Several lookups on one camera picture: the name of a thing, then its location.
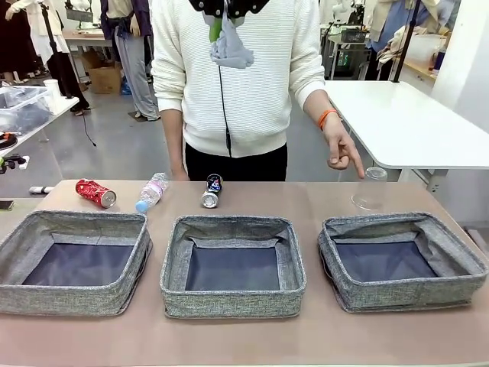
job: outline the dark blue basket lining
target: dark blue basket lining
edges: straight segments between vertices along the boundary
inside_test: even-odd
[[[415,242],[336,243],[348,274],[356,281],[437,278]]]
[[[278,291],[275,248],[193,246],[186,291]]]
[[[97,287],[117,281],[134,246],[54,243],[24,285]]]

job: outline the black soda can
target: black soda can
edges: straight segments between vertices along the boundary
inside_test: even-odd
[[[219,194],[222,190],[222,177],[218,174],[210,174],[207,177],[207,188],[202,195],[202,205],[211,209],[217,207]]]

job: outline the red soda can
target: red soda can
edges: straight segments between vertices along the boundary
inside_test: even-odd
[[[81,179],[76,183],[76,192],[85,199],[97,203],[104,209],[110,208],[115,203],[117,196],[115,192],[107,187],[100,186],[93,180]]]

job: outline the gray fabric storage basket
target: gray fabric storage basket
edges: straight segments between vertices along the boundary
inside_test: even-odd
[[[72,248],[87,245],[86,248],[110,251],[131,246],[132,250],[125,250],[127,260],[122,262],[121,274],[110,284],[24,285],[51,248],[64,242]],[[0,312],[65,316],[119,314],[128,306],[151,247],[147,220],[139,214],[33,212],[0,242]],[[106,270],[103,264],[99,270]]]
[[[250,250],[250,254],[264,249],[269,253],[270,248],[274,250],[272,256],[276,258],[274,272],[278,277],[277,290],[186,290],[191,282],[189,273],[192,271],[191,262],[196,249],[208,249],[211,253],[217,251],[219,254],[222,254],[223,249],[231,249],[231,252],[227,252],[229,255],[236,249],[244,250],[244,253]],[[233,278],[232,274],[221,274],[223,276],[217,277],[218,283],[228,283],[227,277]],[[166,315],[169,317],[291,317],[300,311],[306,274],[296,234],[286,219],[183,216],[173,225],[161,271],[160,287]]]
[[[434,278],[357,281],[346,271],[337,244],[411,241]],[[428,310],[467,305],[487,277],[487,266],[459,237],[428,213],[331,218],[319,248],[338,303],[348,312]]]

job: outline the beige tabletop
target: beige tabletop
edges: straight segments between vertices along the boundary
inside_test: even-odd
[[[143,182],[100,181],[113,189],[111,211],[134,211]],[[94,210],[63,181],[40,209]],[[220,207],[199,206],[203,183],[173,183],[149,215],[150,261],[120,317],[0,316],[0,363],[116,365],[426,365],[489,361],[489,288],[471,307],[412,313],[349,314],[336,303],[318,255],[321,222],[359,213],[356,183],[226,183]],[[463,231],[421,187],[389,183],[385,211],[435,214],[470,246]],[[171,320],[159,275],[173,221],[184,214],[259,214],[290,219],[307,274],[301,313],[287,320]]]
[[[67,41],[71,40],[105,40],[104,34],[101,29],[94,29],[90,31],[63,31],[63,37]]]

